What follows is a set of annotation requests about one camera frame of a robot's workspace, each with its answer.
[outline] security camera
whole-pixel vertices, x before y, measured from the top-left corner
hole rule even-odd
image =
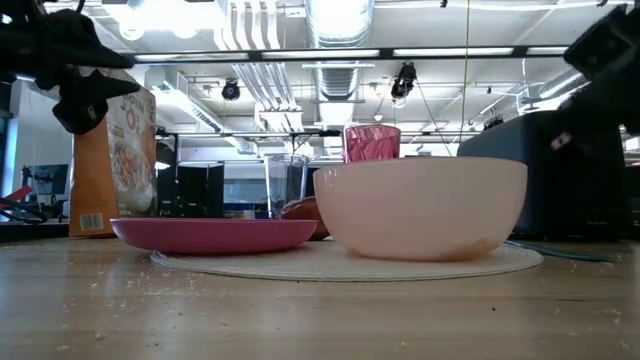
[[[222,88],[222,97],[228,101],[238,100],[240,97],[240,88],[238,87],[237,79],[227,80],[227,83]]]

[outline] ceiling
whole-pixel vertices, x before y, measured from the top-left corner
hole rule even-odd
[[[466,0],[450,0],[450,4],[464,5]],[[609,5],[596,7],[595,1],[574,0],[471,0],[474,5],[503,5],[504,7],[553,5],[589,2],[594,5],[572,9],[540,11],[488,11],[449,6],[420,8],[425,3],[439,4],[439,0],[426,1],[376,1],[373,28],[370,34],[372,47],[437,47],[437,46],[515,46],[515,45],[568,45],[572,43],[597,19],[609,12],[615,1]],[[64,7],[75,2],[61,1],[55,6]],[[279,41],[285,48],[306,48],[307,25],[304,17],[288,14],[304,9],[301,0],[278,1]],[[94,18],[101,40],[118,51],[132,52],[175,52],[217,50],[211,30],[202,30],[191,39],[179,39],[170,31],[149,31],[136,41],[127,41],[119,35],[119,24],[109,16],[100,1],[88,0],[86,12]],[[383,116],[382,123],[395,124],[403,131],[422,130],[428,127],[431,116],[446,130],[460,128],[461,120],[475,119],[476,124],[486,120],[478,116],[488,105],[501,98],[499,93],[508,92],[516,86],[527,83],[544,83],[562,74],[569,67],[562,59],[528,59],[524,65],[520,59],[507,60],[421,60],[416,61],[417,77],[422,94],[418,89],[410,94],[404,108],[394,109],[390,96],[385,91],[397,73],[401,61],[373,61],[374,68],[362,70],[358,99],[364,103],[355,105],[354,122],[375,122],[373,116]],[[302,121],[305,126],[317,125],[319,120],[317,95],[313,86],[313,74],[304,70],[302,63],[287,63],[295,98],[302,107]],[[221,86],[227,78],[236,77],[230,64],[175,65],[187,79],[200,89],[212,87],[211,91],[198,94],[211,112],[224,119],[234,131],[257,131],[254,122],[255,101],[242,91],[237,101],[225,101]],[[378,84],[374,90],[370,84]],[[505,119],[517,115],[515,99],[507,97],[495,107],[496,114]],[[189,129],[195,120],[172,109],[163,109],[165,125],[175,125]],[[220,146],[224,141],[191,141],[187,146]]]

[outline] white bowl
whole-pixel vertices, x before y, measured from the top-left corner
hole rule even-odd
[[[355,254],[410,261],[493,251],[518,221],[527,189],[524,164],[473,157],[364,161],[313,178],[336,241]]]

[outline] pink cup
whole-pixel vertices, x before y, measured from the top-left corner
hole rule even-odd
[[[344,162],[397,159],[400,129],[387,125],[354,126],[344,130]]]

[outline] brown object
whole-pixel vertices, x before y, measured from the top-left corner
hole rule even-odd
[[[123,70],[101,71],[135,81]],[[110,219],[156,214],[155,97],[141,88],[108,104],[100,125],[73,141],[72,236],[110,235]]]
[[[282,208],[280,217],[283,219],[318,220],[318,228],[309,241],[324,240],[330,235],[327,227],[324,226],[324,222],[322,222],[315,196],[288,203]]]
[[[120,240],[0,245],[0,358],[638,359],[640,244],[553,246],[619,259],[327,284],[162,268]]]

